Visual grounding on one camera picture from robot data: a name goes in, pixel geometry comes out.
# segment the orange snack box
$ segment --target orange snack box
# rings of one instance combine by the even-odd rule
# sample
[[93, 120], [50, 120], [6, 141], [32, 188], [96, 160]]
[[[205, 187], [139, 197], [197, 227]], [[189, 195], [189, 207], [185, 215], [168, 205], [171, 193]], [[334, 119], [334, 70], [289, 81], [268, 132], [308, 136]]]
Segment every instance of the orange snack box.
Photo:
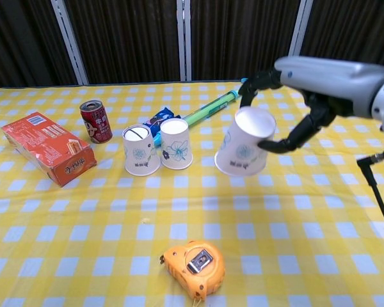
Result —
[[7, 140], [59, 186], [64, 186], [97, 161], [88, 143], [39, 112], [2, 128]]

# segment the red can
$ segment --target red can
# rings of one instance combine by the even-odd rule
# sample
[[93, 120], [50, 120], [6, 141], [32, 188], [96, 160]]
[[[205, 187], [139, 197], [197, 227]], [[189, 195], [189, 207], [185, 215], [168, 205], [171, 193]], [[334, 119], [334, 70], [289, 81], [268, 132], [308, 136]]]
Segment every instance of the red can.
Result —
[[87, 101], [81, 104], [79, 109], [93, 143], [105, 143], [113, 137], [107, 113], [101, 101]]

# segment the yellow checkered tablecloth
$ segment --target yellow checkered tablecloth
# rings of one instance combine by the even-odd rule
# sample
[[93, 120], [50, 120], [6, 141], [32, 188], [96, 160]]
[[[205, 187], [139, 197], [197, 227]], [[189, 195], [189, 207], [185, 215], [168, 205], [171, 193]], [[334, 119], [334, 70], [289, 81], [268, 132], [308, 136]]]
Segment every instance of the yellow checkered tablecloth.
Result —
[[[0, 306], [191, 306], [159, 265], [168, 248], [206, 239], [226, 276], [203, 306], [384, 306], [384, 220], [356, 156], [384, 150], [379, 123], [337, 118], [301, 150], [268, 156], [253, 177], [213, 157], [239, 107], [192, 127], [193, 164], [132, 177], [122, 131], [164, 106], [185, 116], [239, 83], [0, 89], [0, 127], [40, 111], [88, 140], [80, 103], [103, 101], [112, 140], [99, 164], [59, 188], [0, 129]], [[287, 88], [258, 94], [284, 138], [308, 112]], [[384, 197], [384, 163], [373, 170]]]

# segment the blue flower print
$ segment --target blue flower print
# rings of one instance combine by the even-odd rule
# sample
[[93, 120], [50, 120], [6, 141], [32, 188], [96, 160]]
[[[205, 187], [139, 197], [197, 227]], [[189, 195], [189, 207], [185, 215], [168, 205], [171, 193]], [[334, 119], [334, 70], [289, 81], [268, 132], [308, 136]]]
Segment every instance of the blue flower print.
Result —
[[137, 159], [137, 160], [142, 160], [145, 158], [145, 156], [147, 155], [144, 151], [144, 149], [134, 149], [132, 151], [132, 153], [134, 154], [134, 158]]
[[236, 156], [241, 160], [248, 160], [253, 154], [253, 149], [247, 145], [239, 145], [236, 149]]
[[188, 141], [173, 142], [171, 146], [166, 147], [168, 154], [176, 161], [186, 160], [185, 156], [188, 154]]
[[223, 142], [222, 142], [222, 145], [220, 146], [220, 149], [224, 149], [227, 145], [227, 143], [230, 142], [230, 140], [232, 139], [232, 137], [230, 136], [230, 132], [228, 131], [225, 135], [225, 137], [223, 138]]

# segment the tape measure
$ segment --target tape measure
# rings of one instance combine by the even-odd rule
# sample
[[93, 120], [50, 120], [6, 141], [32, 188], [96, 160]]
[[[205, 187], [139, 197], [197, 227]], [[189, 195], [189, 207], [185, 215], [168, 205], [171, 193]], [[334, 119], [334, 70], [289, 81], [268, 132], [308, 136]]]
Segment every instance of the tape measure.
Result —
[[214, 293], [225, 277], [225, 262], [220, 251], [206, 241], [191, 241], [170, 248], [161, 256], [169, 273], [195, 301]]

